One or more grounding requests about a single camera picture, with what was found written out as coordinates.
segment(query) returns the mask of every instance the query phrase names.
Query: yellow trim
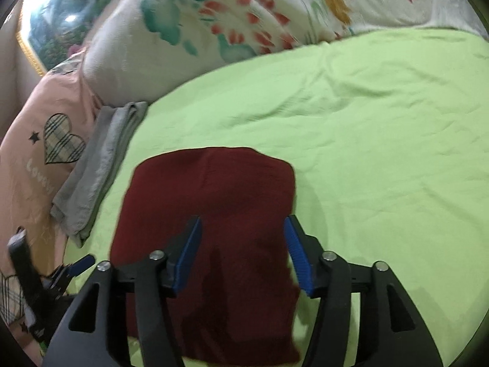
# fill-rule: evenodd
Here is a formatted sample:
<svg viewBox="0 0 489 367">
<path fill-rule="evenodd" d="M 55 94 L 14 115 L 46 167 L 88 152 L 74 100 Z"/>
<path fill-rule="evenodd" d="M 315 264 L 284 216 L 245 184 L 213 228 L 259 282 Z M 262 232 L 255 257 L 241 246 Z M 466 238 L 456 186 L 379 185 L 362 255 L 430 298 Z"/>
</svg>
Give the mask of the yellow trim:
<svg viewBox="0 0 489 367">
<path fill-rule="evenodd" d="M 28 45 L 28 43 L 24 43 L 24 40 L 22 39 L 22 35 L 20 33 L 20 30 L 22 28 L 22 17 L 24 14 L 24 1 L 22 0 L 22 7 L 20 8 L 20 16 L 19 16 L 19 22 L 17 25 L 17 33 L 16 33 L 16 39 L 17 42 L 19 43 L 20 49 L 24 53 L 25 57 L 28 59 L 32 67 L 36 70 L 37 74 L 39 74 L 41 77 L 44 76 L 47 73 L 46 68 L 36 55 L 36 53 L 32 50 L 32 48 Z"/>
</svg>

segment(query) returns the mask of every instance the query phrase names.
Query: pink fabric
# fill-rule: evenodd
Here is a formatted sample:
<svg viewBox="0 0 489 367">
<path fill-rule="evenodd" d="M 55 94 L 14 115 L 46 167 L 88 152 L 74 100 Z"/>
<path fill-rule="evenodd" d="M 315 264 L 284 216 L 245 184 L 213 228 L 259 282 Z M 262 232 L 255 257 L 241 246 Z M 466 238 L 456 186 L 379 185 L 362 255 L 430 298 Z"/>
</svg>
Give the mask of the pink fabric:
<svg viewBox="0 0 489 367">
<path fill-rule="evenodd" d="M 63 235 L 50 217 L 51 202 L 94 129 L 101 102 L 81 71 L 84 51 L 37 85 L 0 145 L 0 269 L 13 273 L 7 242 L 28 231 L 33 261 L 50 273 L 62 262 Z"/>
</svg>

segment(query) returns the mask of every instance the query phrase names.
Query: maroon folded cloth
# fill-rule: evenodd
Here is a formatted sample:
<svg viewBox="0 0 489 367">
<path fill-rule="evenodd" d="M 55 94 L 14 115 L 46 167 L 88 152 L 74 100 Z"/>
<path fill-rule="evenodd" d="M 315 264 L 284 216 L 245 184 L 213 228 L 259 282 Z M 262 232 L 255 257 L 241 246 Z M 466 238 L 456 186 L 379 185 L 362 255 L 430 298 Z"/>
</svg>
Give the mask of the maroon folded cloth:
<svg viewBox="0 0 489 367">
<path fill-rule="evenodd" d="M 216 364 L 296 363 L 283 224 L 292 211 L 292 167 L 249 148 L 178 150 L 134 171 L 111 261 L 139 261 L 165 247 L 191 215 L 202 240 L 187 287 L 168 309 L 183 356 Z M 137 337 L 134 297 L 129 335 Z"/>
</svg>

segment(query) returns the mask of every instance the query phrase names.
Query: plaid pattern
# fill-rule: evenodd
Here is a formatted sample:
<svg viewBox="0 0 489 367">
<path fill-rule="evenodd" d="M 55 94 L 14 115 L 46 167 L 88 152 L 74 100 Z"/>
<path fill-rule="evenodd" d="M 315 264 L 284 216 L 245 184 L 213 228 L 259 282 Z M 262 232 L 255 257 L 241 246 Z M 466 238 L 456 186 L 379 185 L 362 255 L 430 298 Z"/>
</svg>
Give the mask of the plaid pattern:
<svg viewBox="0 0 489 367">
<path fill-rule="evenodd" d="M 7 324 L 12 324 L 24 315 L 24 297 L 17 276 L 5 277 L 2 273 L 0 291 L 0 315 Z"/>
<path fill-rule="evenodd" d="M 45 163 L 73 163 L 77 161 L 85 142 L 71 134 L 72 123 L 66 114 L 53 114 L 44 127 Z"/>
</svg>

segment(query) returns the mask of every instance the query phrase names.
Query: folded gray cloth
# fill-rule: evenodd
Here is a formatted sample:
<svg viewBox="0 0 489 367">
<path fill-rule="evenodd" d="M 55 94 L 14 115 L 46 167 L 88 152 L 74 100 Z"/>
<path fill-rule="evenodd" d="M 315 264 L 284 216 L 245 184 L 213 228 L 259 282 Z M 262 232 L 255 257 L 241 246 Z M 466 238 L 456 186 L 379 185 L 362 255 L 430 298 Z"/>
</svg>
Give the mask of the folded gray cloth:
<svg viewBox="0 0 489 367">
<path fill-rule="evenodd" d="M 88 239 L 100 203 L 112 186 L 129 141 L 147 109 L 146 102 L 102 107 L 83 154 L 54 196 L 51 215 L 78 247 Z"/>
</svg>

